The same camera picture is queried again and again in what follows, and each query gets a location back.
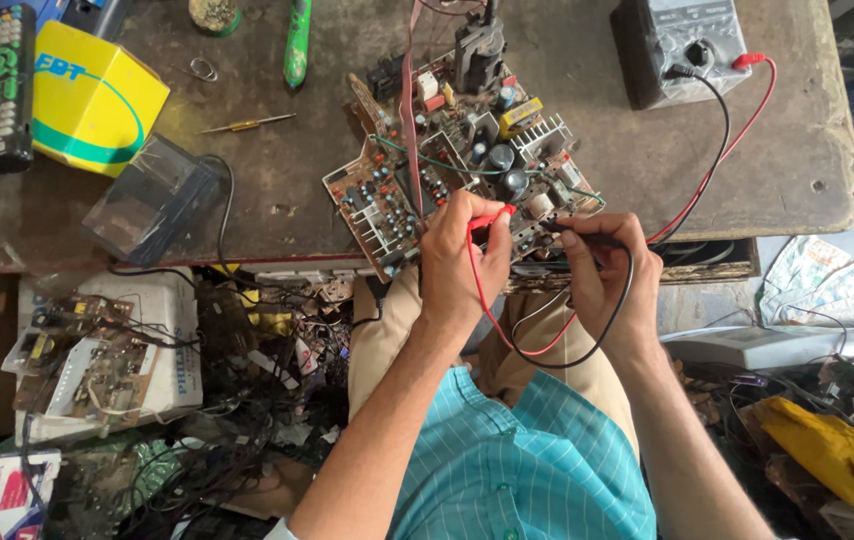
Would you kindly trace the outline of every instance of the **remote control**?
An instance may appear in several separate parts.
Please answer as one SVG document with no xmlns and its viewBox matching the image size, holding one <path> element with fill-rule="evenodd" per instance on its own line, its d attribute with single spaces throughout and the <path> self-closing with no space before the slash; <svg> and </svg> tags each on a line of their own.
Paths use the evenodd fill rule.
<svg viewBox="0 0 854 540">
<path fill-rule="evenodd" d="M 34 161 L 34 40 L 37 14 L 28 4 L 0 9 L 0 174 Z"/>
</svg>

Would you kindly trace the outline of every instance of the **red plug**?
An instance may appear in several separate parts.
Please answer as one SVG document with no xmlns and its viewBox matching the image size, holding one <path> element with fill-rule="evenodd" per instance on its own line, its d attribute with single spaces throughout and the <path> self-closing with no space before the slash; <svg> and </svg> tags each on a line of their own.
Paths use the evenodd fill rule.
<svg viewBox="0 0 854 540">
<path fill-rule="evenodd" d="M 517 207 L 513 204 L 504 204 L 504 207 L 500 208 L 500 211 L 493 215 L 481 215 L 480 217 L 474 218 L 468 225 L 468 231 L 474 231 L 480 229 L 481 227 L 487 227 L 493 223 L 493 220 L 497 219 L 498 215 L 502 215 L 507 213 L 508 215 L 514 215 L 517 212 Z"/>
<path fill-rule="evenodd" d="M 733 60 L 733 68 L 744 69 L 748 66 L 760 64 L 765 60 L 767 60 L 767 55 L 764 53 L 746 53 L 745 55 L 740 55 L 740 57 Z"/>
</svg>

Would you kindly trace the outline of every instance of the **small screwdriver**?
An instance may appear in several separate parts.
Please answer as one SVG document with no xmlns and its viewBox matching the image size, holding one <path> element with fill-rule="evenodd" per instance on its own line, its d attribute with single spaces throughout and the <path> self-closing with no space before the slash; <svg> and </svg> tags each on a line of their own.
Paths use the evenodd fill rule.
<svg viewBox="0 0 854 540">
<path fill-rule="evenodd" d="M 277 122 L 277 120 L 286 120 L 287 118 L 296 117 L 298 114 L 294 112 L 293 114 L 284 114 L 283 116 L 274 116 L 271 118 L 264 118 L 263 120 L 242 120 L 240 122 L 233 122 L 229 126 L 224 126 L 222 128 L 214 128 L 214 129 L 205 129 L 203 131 L 197 131 L 197 135 L 203 134 L 216 134 L 217 132 L 239 132 L 241 130 L 249 130 L 251 128 L 256 128 L 261 124 L 268 124 L 270 122 Z"/>
</svg>

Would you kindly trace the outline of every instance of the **person's left hand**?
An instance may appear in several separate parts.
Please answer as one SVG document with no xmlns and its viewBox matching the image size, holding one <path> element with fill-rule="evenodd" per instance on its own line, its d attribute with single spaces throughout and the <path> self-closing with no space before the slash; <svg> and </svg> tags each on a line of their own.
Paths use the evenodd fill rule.
<svg viewBox="0 0 854 540">
<path fill-rule="evenodd" d="M 468 242 L 468 224 L 475 217 L 495 215 L 504 202 L 488 201 L 468 191 L 456 191 L 431 216 L 430 230 L 420 243 L 423 261 L 423 310 L 428 324 L 469 336 L 481 315 L 477 280 L 470 267 L 473 250 L 483 296 L 492 304 L 511 273 L 511 216 L 502 213 L 490 225 L 487 250 Z"/>
</svg>

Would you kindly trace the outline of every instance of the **khaki pants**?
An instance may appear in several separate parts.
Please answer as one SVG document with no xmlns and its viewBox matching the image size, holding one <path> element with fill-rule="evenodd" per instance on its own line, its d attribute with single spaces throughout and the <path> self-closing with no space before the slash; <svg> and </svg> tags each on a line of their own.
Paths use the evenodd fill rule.
<svg viewBox="0 0 854 540">
<path fill-rule="evenodd" d="M 553 294 L 508 297 L 500 317 L 500 328 L 509 332 L 517 321 L 539 310 L 552 298 Z M 566 307 L 564 299 L 557 299 L 517 329 L 517 345 L 525 351 L 543 349 L 561 331 L 572 314 L 573 310 Z M 420 315 L 418 269 L 413 268 L 393 280 L 386 295 L 383 320 L 361 325 L 350 337 L 350 372 L 347 379 L 350 419 L 360 411 L 364 402 L 371 397 L 373 389 L 387 374 L 387 369 L 407 341 L 411 327 Z M 377 306 L 371 289 L 368 289 L 363 279 L 355 280 L 354 320 L 375 316 Z M 594 343 L 584 327 L 575 321 L 551 350 L 536 359 L 547 364 L 574 362 L 585 355 Z M 481 393 L 501 401 L 509 408 L 520 400 L 521 393 L 538 369 L 512 351 L 500 339 L 496 329 L 481 342 L 477 364 L 475 368 L 480 370 L 480 375 L 476 378 L 476 384 Z M 637 433 L 631 417 L 631 404 L 602 350 L 571 369 L 545 371 L 603 411 L 620 427 L 633 446 L 634 453 L 637 453 Z"/>
</svg>

